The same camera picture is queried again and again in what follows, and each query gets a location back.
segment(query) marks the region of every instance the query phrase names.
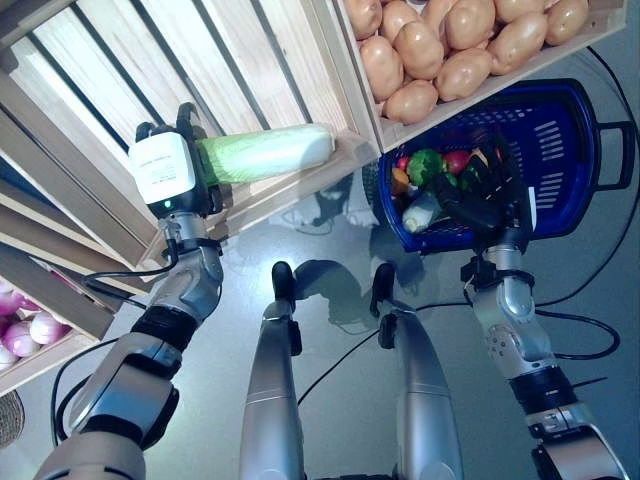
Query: purple onion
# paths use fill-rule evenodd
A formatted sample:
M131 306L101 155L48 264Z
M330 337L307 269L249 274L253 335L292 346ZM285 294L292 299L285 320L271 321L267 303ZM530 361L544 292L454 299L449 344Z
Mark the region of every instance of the purple onion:
M22 304L21 297L24 298L21 294L14 291L0 293L0 315L11 315L15 313Z
M13 291L13 295L20 301L20 307L24 310L29 310L30 312L37 312L42 310L40 305L34 303L32 300L29 300L27 297L22 295L20 292Z
M2 335L4 335L4 332L7 331L7 328L9 328L9 325L11 325L11 320L9 320L7 317L0 315L0 337L2 337Z
M71 327L58 322L48 312L37 313L31 321L31 338L42 345L49 345L64 337Z
M20 357L11 353L2 343L0 343L0 372L11 367Z
M9 293L11 292L11 290L13 290L13 287L11 286L11 284L8 282L5 282L0 278L0 294Z
M40 349L40 345L31 338L29 329L31 322L23 320L15 323L4 332L2 344L14 355L18 357L28 357Z

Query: red tomato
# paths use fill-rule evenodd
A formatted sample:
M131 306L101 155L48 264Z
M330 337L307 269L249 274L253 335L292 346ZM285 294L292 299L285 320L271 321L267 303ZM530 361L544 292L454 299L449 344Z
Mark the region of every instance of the red tomato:
M401 157L396 161L396 168L406 172L409 165L409 157Z
M442 159L447 166L447 171L454 175L459 175L467 168L471 154L464 150L455 150L442 155Z

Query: wooden crate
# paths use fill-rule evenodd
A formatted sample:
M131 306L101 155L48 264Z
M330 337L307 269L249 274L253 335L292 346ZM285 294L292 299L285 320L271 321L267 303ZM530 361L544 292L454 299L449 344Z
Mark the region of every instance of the wooden crate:
M113 314L79 295L26 254L0 244L0 277L72 330L60 341L0 372L0 396L97 343Z
M81 229L61 232L128 268L156 266L163 241L126 149L185 101L210 136L318 122L337 138L327 165L234 185L216 238L377 158L371 132L354 135L312 0L19 3L0 11L0 154Z
M380 152L388 152L527 75L625 27L627 0L591 0L589 3L590 15L587 23L581 33L569 42L558 47L544 48L523 68L508 75L490 77L473 96L439 104L424 121L408 126L381 118L376 113L371 88L343 0L322 0L313 2L312 5L331 55L342 67L341 76L345 80L347 101L357 122L357 130L363 135L368 131L373 132L372 141L378 145ZM421 8L416 4L411 5L416 9ZM363 108L367 112L366 117L356 114Z

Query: potato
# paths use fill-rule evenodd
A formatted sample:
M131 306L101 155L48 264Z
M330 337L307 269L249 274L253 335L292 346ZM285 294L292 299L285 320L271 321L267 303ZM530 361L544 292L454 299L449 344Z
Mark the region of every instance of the potato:
M435 78L444 59L444 48L426 23L418 20L404 25L393 46L402 58L404 70L413 78Z
M405 125L427 118L438 101L438 91L426 80L414 80L395 92L384 104L382 114Z
M545 0L545 2L544 2L544 11L546 12L547 10L549 10L551 7L553 7L559 1L560 0Z
M404 79L402 59L389 40L378 35L368 38L360 47L360 56L376 102L386 100L400 88Z
M445 55L449 53L450 48L444 30L444 17L446 17L449 10L451 10L457 1L458 0L429 0L420 13L422 20L424 20L440 38L440 43L444 47Z
M587 17L587 0L560 0L547 12L549 30L545 41L549 45L562 45L580 31Z
M544 12L544 5L549 0L494 0L496 17L503 23L511 23L520 15L529 12Z
M473 48L493 35L496 8L493 0L458 0L445 18L449 46Z
M380 27L382 23L380 0L345 0L344 6L356 40L370 37Z
M400 29L409 22L420 20L420 15L413 8L400 0L393 0L382 9L382 25L380 35L391 43L396 39Z
M470 48L450 57L440 69L435 84L445 102L473 94L491 73L493 56L486 50Z
M542 48L547 35L547 17L542 13L525 13L507 24L489 43L493 54L491 73L505 75L520 68Z

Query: gray floor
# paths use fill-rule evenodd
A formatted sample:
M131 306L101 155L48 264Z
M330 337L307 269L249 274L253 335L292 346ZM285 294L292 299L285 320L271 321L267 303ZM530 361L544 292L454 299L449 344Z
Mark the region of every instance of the gray floor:
M597 45L620 74L636 115L640 110L638 7L639 1L631 0L630 27ZM611 82L586 53L537 75L561 76L583 82L600 121L624 119ZM618 144L615 136L604 138L604 179L616 175ZM276 260L300 267L298 278L308 297L296 311L304 344L303 354L294 360L299 393L375 328L367 313L367 297L372 274L382 261L396 263L398 295L408 303L418 306L461 298L458 272L469 252L426 258L405 254L389 231L376 225L358 174L341 182L334 193L349 189L348 202L338 209L341 212L321 212L319 205L324 200L319 203L312 196L224 245L223 299L195 336L175 378L182 399L165 438L146 454L148 478L236 478L244 395L260 315L272 295L269 272ZM526 265L536 275L537 299L569 292L602 261L620 231L631 198L631 191L598 193L571 236L530 246ZM329 217L322 225L309 225L314 219ZM636 216L611 264L579 297L557 308L608 321L623 336L615 355L590 362L563 362L563 368L573 381L609 377L581 389L579 395L600 420L632 479L640 475L639 245ZM123 308L109 337L125 332L137 314L134 308ZM453 392L466 477L536 478L529 459L533 441L523 415L489 361L471 312L459 307L438 309L425 312L422 319ZM570 322L543 323L557 350L587 351L606 341L598 331ZM62 391L90 372L98 358L74 365ZM26 427L22 437L0 454L0 478L31 478L50 452L47 408L53 375L43 375L19 389ZM395 461L396 386L393 354L379 349L375 341L365 344L318 386L301 407L309 478L390 471Z

